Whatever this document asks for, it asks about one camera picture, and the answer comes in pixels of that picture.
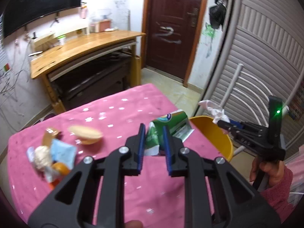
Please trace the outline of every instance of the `light blue packet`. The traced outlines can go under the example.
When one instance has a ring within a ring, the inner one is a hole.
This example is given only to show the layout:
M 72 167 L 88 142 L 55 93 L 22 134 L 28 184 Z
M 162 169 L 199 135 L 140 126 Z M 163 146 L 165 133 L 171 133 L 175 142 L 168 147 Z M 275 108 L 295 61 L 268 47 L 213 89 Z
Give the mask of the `light blue packet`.
M 70 170 L 74 167 L 77 148 L 61 140 L 53 139 L 51 145 L 51 155 L 53 161 L 65 164 Z

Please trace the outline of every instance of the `pink container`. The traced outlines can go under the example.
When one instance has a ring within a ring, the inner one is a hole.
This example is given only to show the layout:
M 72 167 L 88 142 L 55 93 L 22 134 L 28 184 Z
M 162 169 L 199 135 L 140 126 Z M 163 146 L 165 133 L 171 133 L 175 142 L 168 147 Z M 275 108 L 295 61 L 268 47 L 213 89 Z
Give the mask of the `pink container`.
M 107 28 L 111 28 L 111 20 L 110 19 L 105 19 L 105 20 L 100 21 L 99 32 L 103 32 Z

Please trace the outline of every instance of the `pink sleeve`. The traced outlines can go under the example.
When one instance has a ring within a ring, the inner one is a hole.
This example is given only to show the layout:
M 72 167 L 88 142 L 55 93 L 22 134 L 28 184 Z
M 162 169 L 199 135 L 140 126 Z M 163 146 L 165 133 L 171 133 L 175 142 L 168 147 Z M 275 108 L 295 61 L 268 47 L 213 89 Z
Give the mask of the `pink sleeve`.
M 288 204 L 287 199 L 289 196 L 290 185 L 292 181 L 292 171 L 285 166 L 284 177 L 277 185 L 268 188 L 261 192 L 261 195 L 266 199 L 268 204 L 277 212 L 280 216 L 281 223 L 293 211 L 293 205 Z

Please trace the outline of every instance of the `wooden desk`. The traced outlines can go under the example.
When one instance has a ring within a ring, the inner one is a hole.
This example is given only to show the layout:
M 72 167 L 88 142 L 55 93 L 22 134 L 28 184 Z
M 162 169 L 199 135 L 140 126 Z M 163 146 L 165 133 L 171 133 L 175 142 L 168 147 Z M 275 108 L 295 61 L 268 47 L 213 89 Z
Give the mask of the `wooden desk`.
M 41 78 L 55 112 L 58 114 L 65 112 L 66 109 L 51 87 L 47 74 L 79 57 L 108 46 L 136 39 L 138 36 L 145 36 L 145 33 L 118 30 L 92 33 L 69 40 L 65 45 L 49 49 L 43 52 L 41 57 L 31 61 L 31 78 Z M 130 85 L 134 87 L 140 85 L 141 60 L 140 58 L 136 58 L 136 45 L 131 47 Z

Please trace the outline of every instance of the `crumpled wrapper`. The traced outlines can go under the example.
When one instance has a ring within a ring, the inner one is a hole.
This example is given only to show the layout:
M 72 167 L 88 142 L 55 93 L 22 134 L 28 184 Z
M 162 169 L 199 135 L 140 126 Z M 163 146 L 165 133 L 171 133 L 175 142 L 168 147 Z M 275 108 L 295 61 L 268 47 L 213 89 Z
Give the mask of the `crumpled wrapper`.
M 39 146 L 34 151 L 34 163 L 36 169 L 44 171 L 45 167 L 51 167 L 53 160 L 50 148 L 47 146 Z
M 203 109 L 209 111 L 213 117 L 213 123 L 217 124 L 217 122 L 219 120 L 223 120 L 225 122 L 229 122 L 230 123 L 230 119 L 227 115 L 225 115 L 225 110 L 219 106 L 218 104 L 216 104 L 215 102 L 211 101 L 211 100 L 202 100 L 199 102 L 199 106 L 201 106 Z M 229 132 L 221 129 L 223 131 L 224 134 L 228 134 Z

